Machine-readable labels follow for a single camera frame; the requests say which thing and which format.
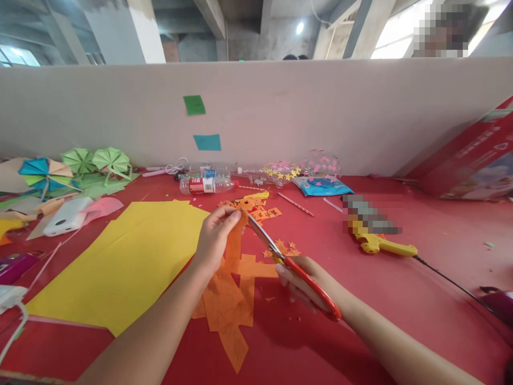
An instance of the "red box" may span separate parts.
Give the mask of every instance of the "red box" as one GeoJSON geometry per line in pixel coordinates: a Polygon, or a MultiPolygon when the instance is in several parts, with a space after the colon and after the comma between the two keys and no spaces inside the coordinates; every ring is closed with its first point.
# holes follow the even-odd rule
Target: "red box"
{"type": "Polygon", "coordinates": [[[513,97],[408,173],[436,197],[483,201],[513,189],[513,97]]]}

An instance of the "hand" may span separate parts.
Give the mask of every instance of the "hand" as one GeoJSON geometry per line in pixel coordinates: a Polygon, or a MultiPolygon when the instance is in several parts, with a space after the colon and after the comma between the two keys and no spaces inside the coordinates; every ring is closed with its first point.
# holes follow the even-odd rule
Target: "hand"
{"type": "Polygon", "coordinates": [[[239,219],[240,211],[234,207],[221,206],[203,221],[193,261],[207,269],[209,278],[221,266],[226,238],[239,219]]]}
{"type": "MultiPolygon", "coordinates": [[[[305,256],[290,257],[299,267],[301,267],[312,279],[322,287],[322,289],[337,304],[342,316],[353,305],[355,297],[347,291],[340,283],[338,283],[326,270],[318,263],[305,256]]],[[[311,307],[314,312],[318,305],[322,309],[329,311],[324,305],[322,299],[303,281],[294,274],[288,267],[283,264],[276,264],[276,272],[282,286],[289,286],[291,295],[290,302],[295,302],[296,298],[302,300],[307,306],[311,307]]]]}

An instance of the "red table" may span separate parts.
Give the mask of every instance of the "red table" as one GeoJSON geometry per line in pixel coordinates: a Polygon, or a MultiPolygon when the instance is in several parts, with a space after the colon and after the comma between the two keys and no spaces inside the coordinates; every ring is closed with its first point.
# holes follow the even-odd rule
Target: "red table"
{"type": "MultiPolygon", "coordinates": [[[[387,199],[402,200],[389,209],[403,234],[387,238],[413,244],[419,255],[462,286],[476,292],[479,286],[513,289],[511,252],[513,205],[438,201],[387,179],[345,177],[342,181],[357,194],[369,194],[377,206],[387,199]],[[489,250],[483,242],[493,242],[489,250]]],[[[502,384],[511,358],[512,334],[471,298],[413,259],[385,253],[364,254],[358,242],[344,233],[342,214],[323,201],[307,197],[292,184],[282,189],[287,197],[315,214],[312,218],[280,198],[271,189],[267,207],[278,207],[282,216],[269,219],[264,229],[274,239],[294,242],[305,255],[319,262],[346,288],[429,348],[487,384],[502,384]]],[[[217,203],[250,194],[238,190],[197,196],[194,206],[211,211],[217,203]]],[[[125,205],[141,201],[191,199],[181,195],[177,182],[166,175],[139,178],[115,194],[125,205]]],[[[341,206],[337,197],[330,201],[341,206]]],[[[80,255],[120,212],[98,219],[81,235],[64,244],[48,265],[26,302],[80,255]]],[[[2,255],[30,250],[52,250],[69,234],[23,241],[22,232],[2,255]]],[[[242,252],[263,259],[263,246],[246,231],[242,252]]],[[[28,286],[43,263],[23,276],[28,286]]],[[[206,319],[191,320],[164,383],[393,383],[358,337],[342,324],[302,304],[290,304],[276,279],[256,279],[254,327],[241,327],[249,352],[236,375],[217,333],[208,331],[206,319]],[[267,302],[265,298],[276,297],[267,302]]],[[[19,311],[0,316],[0,346],[18,322],[19,311]]],[[[24,332],[7,354],[2,369],[37,377],[76,380],[113,341],[104,329],[28,321],[24,332]]]]}

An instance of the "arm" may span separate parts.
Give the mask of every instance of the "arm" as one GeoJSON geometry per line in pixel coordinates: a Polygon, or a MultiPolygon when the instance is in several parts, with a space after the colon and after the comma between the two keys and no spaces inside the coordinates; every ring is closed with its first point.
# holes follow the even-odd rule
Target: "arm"
{"type": "Polygon", "coordinates": [[[105,349],[77,385],[158,385],[162,382],[192,312],[221,264],[228,233],[239,219],[240,212],[226,206],[205,219],[189,267],[153,306],[105,349]]]}
{"type": "MultiPolygon", "coordinates": [[[[310,258],[300,256],[292,259],[337,303],[347,324],[399,385],[481,384],[360,301],[310,258]]],[[[288,268],[276,265],[276,271],[282,284],[289,285],[292,302],[298,297],[312,308],[315,308],[312,302],[324,307],[310,287],[288,268]]]]}

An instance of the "scissors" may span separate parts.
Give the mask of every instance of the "scissors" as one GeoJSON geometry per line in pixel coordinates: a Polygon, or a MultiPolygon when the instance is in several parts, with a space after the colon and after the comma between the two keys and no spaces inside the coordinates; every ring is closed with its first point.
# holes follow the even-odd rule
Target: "scissors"
{"type": "Polygon", "coordinates": [[[319,307],[317,304],[317,308],[321,313],[323,313],[330,320],[338,322],[342,318],[342,314],[338,306],[333,302],[330,296],[319,286],[317,282],[315,282],[311,276],[309,276],[298,264],[296,264],[289,257],[284,256],[278,247],[274,244],[273,240],[267,235],[267,233],[262,229],[262,227],[257,223],[257,221],[251,216],[248,215],[248,224],[258,235],[258,238],[266,245],[271,253],[273,253],[273,260],[276,263],[281,263],[287,266],[290,270],[292,270],[298,277],[300,277],[303,281],[306,282],[308,286],[316,293],[321,300],[324,302],[326,307],[330,310],[327,312],[323,308],[319,307]]]}

